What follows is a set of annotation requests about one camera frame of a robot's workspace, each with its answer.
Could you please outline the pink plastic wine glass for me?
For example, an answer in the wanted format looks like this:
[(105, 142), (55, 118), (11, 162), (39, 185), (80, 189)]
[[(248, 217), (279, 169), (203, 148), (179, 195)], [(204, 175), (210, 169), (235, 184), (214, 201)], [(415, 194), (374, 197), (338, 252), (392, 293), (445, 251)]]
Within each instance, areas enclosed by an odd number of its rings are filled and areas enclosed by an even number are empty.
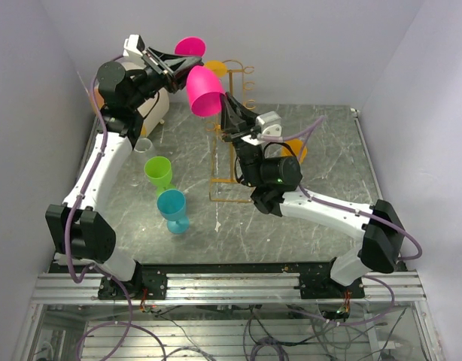
[[(181, 39), (175, 54), (182, 56), (203, 56), (206, 51), (205, 42), (198, 37)], [(192, 113), (198, 117), (211, 117), (221, 111), (220, 95), (224, 88), (220, 78), (204, 65), (193, 68), (187, 78), (187, 98)]]

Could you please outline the yellow wine glass front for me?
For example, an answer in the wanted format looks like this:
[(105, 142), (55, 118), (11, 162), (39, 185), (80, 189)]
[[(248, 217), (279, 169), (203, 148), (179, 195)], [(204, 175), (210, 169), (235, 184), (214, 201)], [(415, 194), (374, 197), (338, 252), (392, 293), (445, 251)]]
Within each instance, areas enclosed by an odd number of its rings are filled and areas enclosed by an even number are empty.
[(204, 66), (210, 71), (212, 71), (214, 75), (218, 78), (224, 77), (228, 72), (226, 64), (221, 61), (210, 60), (210, 61), (207, 61), (204, 64)]

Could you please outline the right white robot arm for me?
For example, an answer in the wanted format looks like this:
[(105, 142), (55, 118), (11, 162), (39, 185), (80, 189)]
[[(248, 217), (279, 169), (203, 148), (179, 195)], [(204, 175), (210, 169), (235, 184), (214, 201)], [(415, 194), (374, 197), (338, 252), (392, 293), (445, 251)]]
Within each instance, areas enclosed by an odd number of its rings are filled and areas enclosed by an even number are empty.
[(399, 262), (403, 225), (390, 202), (346, 202), (307, 190), (301, 184), (300, 152), (267, 157), (266, 148), (278, 145), (290, 150), (281, 137), (281, 118), (274, 111), (256, 114), (229, 93), (219, 96), (220, 130), (236, 157), (236, 182), (250, 187), (251, 200), (262, 214), (309, 220), (338, 230), (357, 244), (330, 263), (321, 284), (330, 297), (341, 296), (356, 279), (368, 272), (391, 274)]

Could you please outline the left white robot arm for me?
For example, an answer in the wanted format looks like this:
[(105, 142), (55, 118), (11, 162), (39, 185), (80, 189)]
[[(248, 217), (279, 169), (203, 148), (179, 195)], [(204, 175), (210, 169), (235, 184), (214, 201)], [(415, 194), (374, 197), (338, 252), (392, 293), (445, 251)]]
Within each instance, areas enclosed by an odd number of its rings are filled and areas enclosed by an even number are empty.
[(73, 262), (83, 260), (117, 281), (128, 299), (144, 288), (141, 266), (118, 249), (116, 233), (101, 212), (117, 174), (131, 155), (144, 123), (138, 109), (162, 89), (176, 93), (186, 86), (190, 71), (202, 64), (201, 56), (162, 53), (150, 47), (127, 50), (123, 58), (136, 64), (127, 69), (120, 59), (102, 64), (91, 82), (91, 95), (100, 95), (100, 128), (94, 148), (72, 191), (60, 205), (50, 205), (45, 219), (56, 252), (66, 259), (68, 272), (79, 283)]

